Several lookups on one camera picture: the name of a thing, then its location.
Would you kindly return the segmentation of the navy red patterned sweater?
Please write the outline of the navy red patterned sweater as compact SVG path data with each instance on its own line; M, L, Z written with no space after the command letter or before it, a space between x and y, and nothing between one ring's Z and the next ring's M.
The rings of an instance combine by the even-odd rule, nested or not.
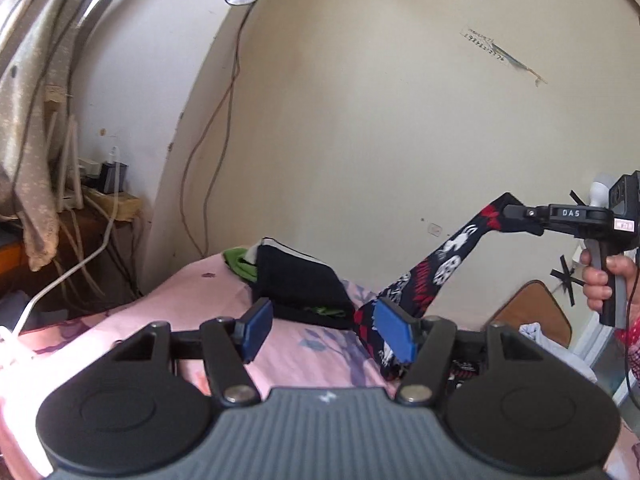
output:
M434 252L378 292L375 299L386 298L413 318L422 318L442 286L484 235L490 232L544 234L542 227L533 220L506 218L506 207L520 203L512 194L502 194L450 235ZM355 311L354 330L363 349L378 367L385 390L393 394L408 367L398 361L390 345L381 336L374 320L374 304L375 300L370 300Z

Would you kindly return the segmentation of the pink floral bed sheet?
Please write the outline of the pink floral bed sheet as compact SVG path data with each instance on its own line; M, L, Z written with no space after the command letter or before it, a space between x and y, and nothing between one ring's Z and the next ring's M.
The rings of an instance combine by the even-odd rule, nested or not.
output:
M503 324L457 328L445 392L274 388L212 398L200 328L142 327L105 353L1 376L1 448L17 479L616 479L639 445L593 382Z

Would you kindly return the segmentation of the white lamp with power strip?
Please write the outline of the white lamp with power strip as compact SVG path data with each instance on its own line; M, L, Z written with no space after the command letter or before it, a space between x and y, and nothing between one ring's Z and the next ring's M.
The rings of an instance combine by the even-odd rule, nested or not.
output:
M589 190L589 205L599 208L608 208L608 196L615 183L615 178L610 174L600 172L593 179Z

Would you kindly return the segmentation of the green garment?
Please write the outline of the green garment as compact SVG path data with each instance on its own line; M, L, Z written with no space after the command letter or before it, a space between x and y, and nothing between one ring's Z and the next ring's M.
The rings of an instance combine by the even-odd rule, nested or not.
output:
M257 281L257 268L254 263L247 260L248 249L244 247L233 247L222 253L224 263L228 269L242 281L255 283Z

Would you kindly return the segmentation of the black folded garment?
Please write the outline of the black folded garment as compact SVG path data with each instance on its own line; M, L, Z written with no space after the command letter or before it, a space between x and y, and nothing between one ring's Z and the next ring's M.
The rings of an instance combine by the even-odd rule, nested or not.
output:
M354 328L355 305L324 262L272 237L248 248L243 261L255 269L253 299L269 299L276 318L334 330Z

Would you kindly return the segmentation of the brown mesh cushion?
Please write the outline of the brown mesh cushion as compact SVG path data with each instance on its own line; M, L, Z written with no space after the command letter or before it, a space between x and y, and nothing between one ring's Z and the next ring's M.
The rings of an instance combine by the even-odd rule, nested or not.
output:
M570 321L542 281L525 283L488 321L493 322L513 328L539 323L544 336L564 348L570 348L573 336Z

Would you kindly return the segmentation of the white folded garment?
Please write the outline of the white folded garment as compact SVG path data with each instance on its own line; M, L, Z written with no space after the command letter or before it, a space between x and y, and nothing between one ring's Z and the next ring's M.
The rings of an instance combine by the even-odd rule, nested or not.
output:
M567 348L564 348L557 342L548 338L544 332L542 331L541 325L538 322L533 322L529 324L523 324L520 326L518 331L528 339L533 342L536 342L538 346L541 346L544 350L548 351L555 356L560 361L571 367L573 370L576 370L579 374L593 382L594 384L598 381L596 374L591 369L591 367L579 356L576 356L575 353L571 352Z

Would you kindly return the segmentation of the white wifi router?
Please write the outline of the white wifi router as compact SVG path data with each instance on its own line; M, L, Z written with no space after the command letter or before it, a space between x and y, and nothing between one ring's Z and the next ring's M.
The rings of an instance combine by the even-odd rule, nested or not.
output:
M63 122L62 110L52 108L47 120L44 149L52 172L54 206L58 214L65 209L84 208L79 160L78 123L74 115Z

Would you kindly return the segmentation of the beige floral curtain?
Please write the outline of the beige floral curtain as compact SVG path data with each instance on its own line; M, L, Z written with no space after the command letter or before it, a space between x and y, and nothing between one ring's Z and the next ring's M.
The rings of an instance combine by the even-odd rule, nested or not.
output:
M1 0L1 219L20 222L30 270L58 250L52 167L68 121L85 0Z

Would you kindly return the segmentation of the black tape cross on wall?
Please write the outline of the black tape cross on wall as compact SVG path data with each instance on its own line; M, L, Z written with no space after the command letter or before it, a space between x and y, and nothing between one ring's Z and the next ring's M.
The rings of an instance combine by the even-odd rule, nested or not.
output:
M552 276L552 278L556 278L560 281L563 292L567 294L570 306L574 307L574 305L576 304L574 286L577 285L579 287L582 287L585 285L585 282L574 274L575 269L567 264L564 255L560 255L559 262L561 269L552 269L550 271L550 275Z

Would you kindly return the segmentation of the small wall sticker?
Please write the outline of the small wall sticker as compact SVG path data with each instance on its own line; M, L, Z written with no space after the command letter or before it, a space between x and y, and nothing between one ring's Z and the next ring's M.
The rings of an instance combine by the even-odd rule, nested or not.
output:
M442 227L438 224L431 223L428 227L428 232L430 232L434 236L439 236L440 234L442 234Z

